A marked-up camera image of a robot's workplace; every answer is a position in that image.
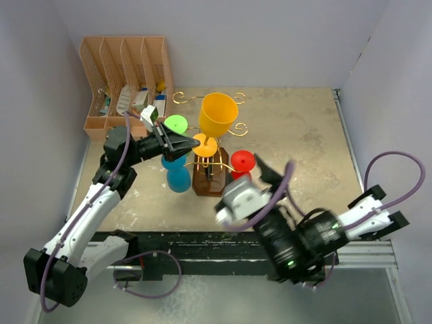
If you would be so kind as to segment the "green plastic wine glass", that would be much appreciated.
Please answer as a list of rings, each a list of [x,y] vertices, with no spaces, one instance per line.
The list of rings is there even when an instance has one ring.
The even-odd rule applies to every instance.
[[[184,134],[188,129],[188,121],[182,115],[170,115],[164,121],[164,124],[172,131],[178,134]]]

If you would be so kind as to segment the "blue plastic wine glass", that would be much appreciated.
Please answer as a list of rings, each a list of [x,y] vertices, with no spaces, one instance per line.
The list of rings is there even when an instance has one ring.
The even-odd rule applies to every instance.
[[[186,192],[191,186],[191,178],[186,164],[187,156],[182,155],[173,162],[169,162],[164,156],[161,157],[161,164],[167,170],[167,184],[173,192]]]

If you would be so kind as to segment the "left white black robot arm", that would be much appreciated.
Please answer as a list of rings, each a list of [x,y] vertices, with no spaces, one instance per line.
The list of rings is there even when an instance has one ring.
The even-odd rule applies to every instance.
[[[24,256],[29,290],[46,301],[71,307],[84,294],[88,282],[108,266],[131,265],[139,255],[138,237],[122,230],[108,235],[94,250],[87,248],[102,221],[122,201],[137,173],[134,165],[162,156],[173,162],[199,146],[199,140],[178,134],[165,124],[153,125],[152,133],[135,141],[130,126],[107,132],[100,166],[85,199],[58,233],[40,250]]]

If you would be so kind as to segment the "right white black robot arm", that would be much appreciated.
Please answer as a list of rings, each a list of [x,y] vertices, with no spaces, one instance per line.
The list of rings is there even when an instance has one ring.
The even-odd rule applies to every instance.
[[[390,213],[381,204],[385,192],[378,185],[353,200],[348,211],[334,215],[316,208],[291,227],[275,205],[253,230],[274,267],[268,278],[279,283],[321,285],[328,276],[326,264],[335,264],[337,251],[353,240],[378,240],[406,227],[401,212]]]

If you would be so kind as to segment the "yellow plastic wine glass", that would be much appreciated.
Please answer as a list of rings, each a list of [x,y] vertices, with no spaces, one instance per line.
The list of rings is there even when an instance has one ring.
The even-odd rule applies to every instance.
[[[238,105],[233,98],[221,92],[207,94],[203,100],[198,116],[201,133],[193,136],[200,144],[193,148],[199,157],[212,157],[218,148],[216,139],[224,135],[239,113]]]

